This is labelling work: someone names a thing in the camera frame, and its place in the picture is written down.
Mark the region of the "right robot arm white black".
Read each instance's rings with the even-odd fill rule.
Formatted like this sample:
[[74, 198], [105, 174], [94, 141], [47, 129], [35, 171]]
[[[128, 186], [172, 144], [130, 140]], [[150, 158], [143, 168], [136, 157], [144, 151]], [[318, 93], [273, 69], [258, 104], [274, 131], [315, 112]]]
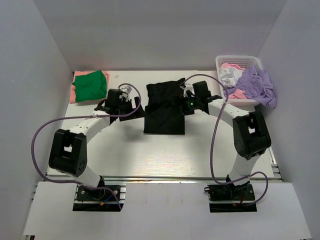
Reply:
[[185, 115], [201, 110], [217, 117], [232, 127], [234, 148], [237, 152], [232, 170], [226, 177], [226, 195], [236, 200], [244, 193], [243, 185], [250, 181], [253, 167], [271, 146], [271, 137], [260, 111], [249, 112], [227, 103], [218, 95], [212, 96], [206, 81], [192, 85], [181, 83], [183, 96], [179, 98]]

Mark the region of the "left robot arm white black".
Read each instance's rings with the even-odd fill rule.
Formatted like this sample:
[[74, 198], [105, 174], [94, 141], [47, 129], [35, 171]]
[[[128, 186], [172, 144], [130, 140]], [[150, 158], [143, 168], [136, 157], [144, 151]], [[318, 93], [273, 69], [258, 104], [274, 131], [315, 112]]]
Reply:
[[58, 129], [53, 137], [48, 165], [51, 169], [72, 177], [77, 184], [88, 187], [88, 193], [99, 200], [106, 187], [101, 175], [88, 166], [88, 143], [103, 129], [117, 120], [127, 121], [144, 117], [140, 94], [130, 98], [133, 86], [110, 89], [89, 116], [69, 129]]

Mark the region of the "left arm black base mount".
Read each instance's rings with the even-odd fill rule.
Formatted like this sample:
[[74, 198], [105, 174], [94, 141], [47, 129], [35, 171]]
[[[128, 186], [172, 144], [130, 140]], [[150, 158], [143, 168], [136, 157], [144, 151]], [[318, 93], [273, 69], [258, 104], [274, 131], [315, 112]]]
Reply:
[[125, 185], [111, 184], [107, 185], [106, 187], [112, 190], [113, 193], [106, 189], [92, 190], [83, 185], [79, 185], [75, 192], [75, 200], [81, 203], [109, 201], [116, 202], [114, 195], [119, 201], [125, 199]]

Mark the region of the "black t shirt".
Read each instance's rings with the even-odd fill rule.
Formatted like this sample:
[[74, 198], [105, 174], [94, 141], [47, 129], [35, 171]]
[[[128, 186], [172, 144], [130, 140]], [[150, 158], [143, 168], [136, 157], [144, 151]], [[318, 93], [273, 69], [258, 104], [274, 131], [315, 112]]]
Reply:
[[149, 135], [184, 135], [185, 116], [179, 105], [184, 90], [180, 85], [185, 81], [150, 83], [146, 86], [148, 104], [145, 106], [144, 130]]

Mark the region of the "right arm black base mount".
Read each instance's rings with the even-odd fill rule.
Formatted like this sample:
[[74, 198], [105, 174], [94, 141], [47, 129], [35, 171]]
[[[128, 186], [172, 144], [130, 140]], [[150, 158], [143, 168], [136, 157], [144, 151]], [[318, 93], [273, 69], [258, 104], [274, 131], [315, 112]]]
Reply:
[[204, 188], [204, 192], [209, 194], [209, 199], [212, 202], [255, 200], [253, 186], [249, 182], [238, 186], [233, 184], [211, 184]]

